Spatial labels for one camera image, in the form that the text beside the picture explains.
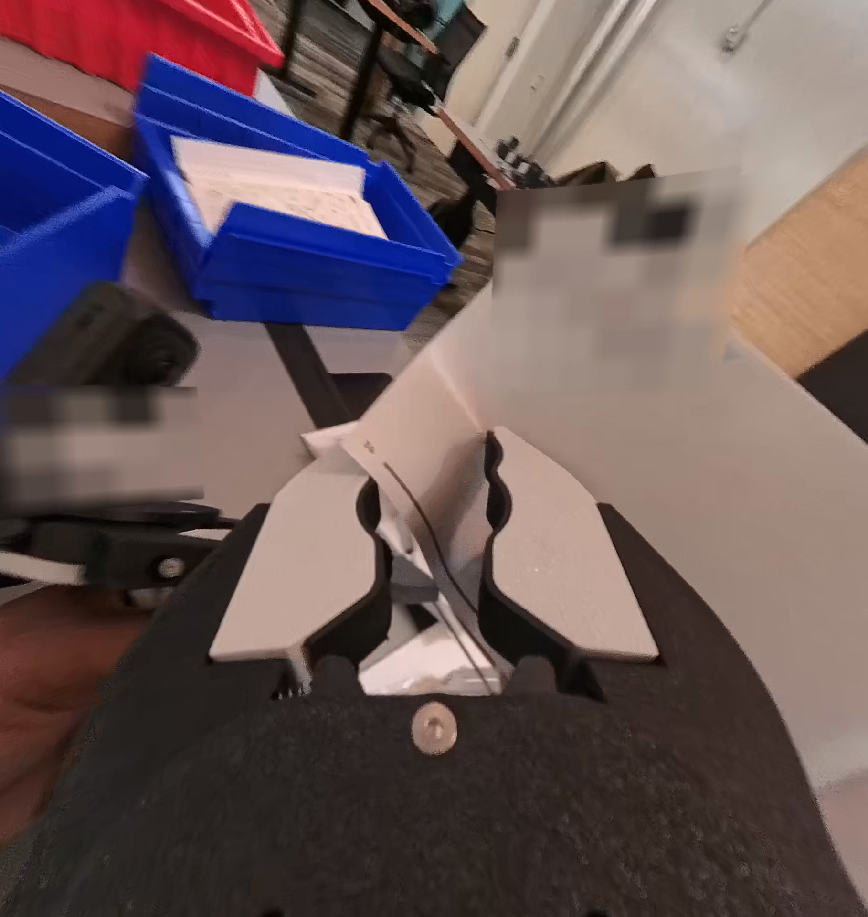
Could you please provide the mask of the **red plastic bin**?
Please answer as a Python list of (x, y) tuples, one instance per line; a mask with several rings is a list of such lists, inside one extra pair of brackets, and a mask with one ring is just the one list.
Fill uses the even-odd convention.
[(284, 62), (245, 1), (0, 1), (0, 38), (129, 91), (151, 54), (243, 95)]

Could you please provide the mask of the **tan wooden surface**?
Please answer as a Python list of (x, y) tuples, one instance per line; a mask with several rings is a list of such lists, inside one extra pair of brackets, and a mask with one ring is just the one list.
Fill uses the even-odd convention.
[(749, 244), (727, 303), (739, 338), (794, 378), (868, 330), (868, 145)]

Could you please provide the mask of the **person's left hand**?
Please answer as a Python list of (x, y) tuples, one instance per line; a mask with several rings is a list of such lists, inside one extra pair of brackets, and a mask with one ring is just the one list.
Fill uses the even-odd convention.
[(0, 606), (0, 849), (47, 805), (98, 689), (150, 617), (86, 587), (44, 586)]

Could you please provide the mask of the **toy instruction booklet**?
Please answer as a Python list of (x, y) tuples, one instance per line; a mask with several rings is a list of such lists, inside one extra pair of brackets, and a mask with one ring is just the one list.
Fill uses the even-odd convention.
[(440, 511), (458, 567), (484, 498), (460, 484), (506, 427), (611, 504), (738, 640), (819, 788), (868, 773), (868, 446), (756, 352), (647, 377), (598, 360), (589, 327), (506, 316), (486, 287), (397, 375), (342, 443), (393, 501)]

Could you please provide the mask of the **wooden top table black legs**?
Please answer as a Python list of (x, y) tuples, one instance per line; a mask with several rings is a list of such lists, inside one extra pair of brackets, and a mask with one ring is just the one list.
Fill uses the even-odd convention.
[[(436, 17), (436, 2), (359, 1), (359, 5), (371, 19), (372, 31), (371, 38), (360, 57), (357, 76), (349, 96), (348, 107), (339, 125), (338, 135), (345, 141), (352, 140), (353, 132), (371, 83), (378, 52), (381, 49), (382, 37), (385, 33), (391, 34), (396, 38), (405, 39), (427, 52), (438, 53), (437, 47), (424, 32), (424, 29), (427, 29)], [(289, 1), (287, 3), (286, 26), (281, 44), (282, 63), (273, 70), (267, 67), (264, 70), (267, 75), (270, 75), (280, 85), (291, 89), (296, 94), (312, 99), (316, 93), (308, 86), (298, 82), (290, 73), (296, 38), (305, 8), (305, 1)]]
[(497, 212), (497, 192), (544, 184), (540, 166), (519, 152), (519, 140), (489, 140), (479, 129), (455, 116), (445, 106), (437, 118), (450, 132), (454, 145), (447, 162), (466, 186), (466, 196), (480, 203), (490, 215)]

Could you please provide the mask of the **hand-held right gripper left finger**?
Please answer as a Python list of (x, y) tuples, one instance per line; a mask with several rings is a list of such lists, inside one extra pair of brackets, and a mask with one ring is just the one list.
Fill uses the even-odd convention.
[(365, 473), (299, 473), (272, 500), (218, 625), (210, 661), (281, 661), (309, 691), (318, 664), (356, 670), (392, 623), (393, 553)]

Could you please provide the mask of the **metal wall conduit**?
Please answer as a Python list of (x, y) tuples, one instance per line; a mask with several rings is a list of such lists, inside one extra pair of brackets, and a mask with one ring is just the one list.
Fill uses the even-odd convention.
[(759, 2), (749, 15), (729, 27), (721, 40), (721, 52), (727, 55), (736, 53), (746, 41), (751, 29), (776, 3), (777, 1)]

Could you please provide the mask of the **white printed paper stack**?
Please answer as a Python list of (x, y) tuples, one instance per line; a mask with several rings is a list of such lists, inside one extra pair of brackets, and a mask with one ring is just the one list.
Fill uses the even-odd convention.
[(236, 203), (386, 238), (364, 197), (366, 169), (346, 163), (172, 136), (176, 166), (215, 234)]

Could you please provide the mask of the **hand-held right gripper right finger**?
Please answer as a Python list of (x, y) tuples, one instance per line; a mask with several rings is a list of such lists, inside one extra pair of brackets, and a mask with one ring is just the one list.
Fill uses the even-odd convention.
[(487, 434), (478, 624), (509, 663), (657, 660), (651, 634), (596, 498), (507, 427)]

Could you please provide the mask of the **black office chair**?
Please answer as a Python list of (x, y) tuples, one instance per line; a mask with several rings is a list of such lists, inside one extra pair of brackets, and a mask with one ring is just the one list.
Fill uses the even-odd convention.
[[(436, 38), (446, 25), (440, 2), (392, 2), (391, 6), (409, 26), (430, 40)], [(431, 59), (420, 46), (414, 44), (410, 44), (407, 51), (400, 52), (383, 48), (377, 54), (377, 64), (388, 82), (385, 101), (390, 104), (390, 109), (370, 117), (374, 128), (368, 136), (367, 147), (374, 150), (380, 138), (393, 138), (404, 153), (405, 174), (412, 175), (417, 146), (406, 133), (401, 117), (416, 109), (426, 114), (434, 113), (436, 93), (429, 86), (428, 73), (437, 71), (439, 67), (438, 52)]]

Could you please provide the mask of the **blue plastic bin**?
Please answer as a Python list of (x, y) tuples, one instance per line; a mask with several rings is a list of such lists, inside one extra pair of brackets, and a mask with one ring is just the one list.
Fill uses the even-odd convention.
[(118, 281), (148, 177), (0, 90), (0, 383), (97, 281)]
[[(401, 331), (462, 261), (389, 163), (153, 53), (134, 122), (153, 220), (189, 295), (214, 319)], [(244, 202), (209, 229), (176, 158), (180, 140), (357, 167), (383, 237)]]

